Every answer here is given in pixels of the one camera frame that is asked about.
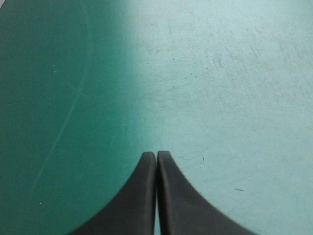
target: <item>scratch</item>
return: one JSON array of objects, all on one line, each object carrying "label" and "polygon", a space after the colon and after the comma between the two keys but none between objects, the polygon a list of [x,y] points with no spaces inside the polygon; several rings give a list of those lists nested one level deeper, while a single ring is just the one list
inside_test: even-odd
[{"label": "scratch", "polygon": [[118,135],[118,133],[121,132],[121,130],[124,128],[125,126],[125,122],[126,122],[126,118],[124,117],[124,120],[123,120],[123,123],[122,125],[120,126],[120,128],[117,130],[117,132],[114,134],[114,136],[112,137],[112,140],[111,140],[111,146],[113,147],[113,144],[114,144],[114,140],[116,138],[116,136]]},{"label": "scratch", "polygon": [[87,17],[86,11],[85,11],[81,1],[80,1],[80,5],[81,5],[82,11],[84,13],[84,20],[85,20],[85,24],[86,24],[87,37],[88,37],[87,54],[86,54],[86,61],[85,61],[85,65],[84,65],[83,74],[82,74],[82,77],[80,79],[80,83],[79,83],[79,87],[77,88],[76,95],[75,95],[75,97],[74,97],[74,99],[72,101],[72,105],[71,105],[71,107],[70,107],[70,109],[69,109],[69,111],[67,113],[67,116],[66,116],[66,118],[65,118],[65,120],[64,120],[64,122],[62,124],[62,127],[61,127],[61,129],[60,129],[60,131],[59,131],[59,133],[57,135],[57,138],[53,142],[52,147],[50,148],[48,154],[46,155],[45,161],[42,164],[42,166],[40,167],[40,170],[37,173],[37,176],[36,176],[36,178],[34,180],[34,183],[33,183],[32,187],[31,187],[31,189],[29,191],[29,200],[30,200],[30,198],[31,198],[31,196],[32,196],[32,194],[33,194],[33,192],[34,192],[34,190],[35,190],[35,188],[36,188],[36,186],[37,186],[37,184],[39,182],[39,179],[40,179],[40,177],[41,177],[41,175],[42,175],[42,173],[44,171],[45,166],[47,165],[47,163],[48,163],[48,161],[49,161],[49,159],[51,157],[51,154],[53,153],[55,147],[57,146],[57,144],[58,144],[58,142],[59,142],[59,140],[60,140],[60,138],[61,138],[61,136],[62,136],[62,134],[64,132],[64,130],[67,127],[67,124],[68,124],[68,122],[70,120],[70,117],[71,117],[73,111],[74,111],[74,108],[75,108],[75,106],[77,104],[77,101],[78,101],[78,99],[79,99],[79,97],[80,97],[80,95],[82,93],[83,86],[85,84],[85,78],[86,78],[86,75],[87,75],[87,72],[88,72],[88,68],[89,68],[89,65],[90,65],[90,59],[91,59],[91,54],[90,53],[91,53],[92,45],[91,45],[91,34],[90,34],[90,27],[89,27],[89,19]]}]

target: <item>green floor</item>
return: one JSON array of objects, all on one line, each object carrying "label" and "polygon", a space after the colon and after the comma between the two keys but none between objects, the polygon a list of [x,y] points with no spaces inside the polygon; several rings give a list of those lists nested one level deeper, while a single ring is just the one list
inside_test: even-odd
[{"label": "green floor", "polygon": [[311,0],[6,0],[0,234],[66,234],[160,149],[252,231],[313,234],[312,11]]}]

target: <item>dark green surface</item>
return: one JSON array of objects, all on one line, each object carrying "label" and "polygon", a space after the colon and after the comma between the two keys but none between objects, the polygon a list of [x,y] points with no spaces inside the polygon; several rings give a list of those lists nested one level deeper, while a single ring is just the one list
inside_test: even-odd
[{"label": "dark green surface", "polygon": [[141,152],[263,235],[313,233],[310,0],[7,0],[0,234],[64,234]]},{"label": "dark green surface", "polygon": [[68,232],[137,164],[123,1],[7,1],[0,11],[1,234]]}]

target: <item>black curved edge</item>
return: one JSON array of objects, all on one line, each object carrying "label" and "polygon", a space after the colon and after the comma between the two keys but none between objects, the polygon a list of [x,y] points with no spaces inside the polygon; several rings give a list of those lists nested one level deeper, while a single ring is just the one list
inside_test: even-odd
[{"label": "black curved edge", "polygon": [[156,158],[145,152],[120,192],[71,235],[152,235],[156,206]]},{"label": "black curved edge", "polygon": [[157,155],[157,203],[162,235],[254,235],[207,202],[167,151]]}]

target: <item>light green surface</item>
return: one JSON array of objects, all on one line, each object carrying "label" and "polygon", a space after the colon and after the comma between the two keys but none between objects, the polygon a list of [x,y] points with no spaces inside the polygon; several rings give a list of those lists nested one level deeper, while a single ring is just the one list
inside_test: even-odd
[{"label": "light green surface", "polygon": [[142,151],[167,149],[254,232],[313,234],[312,11],[310,0],[7,0],[0,233],[70,231]]}]

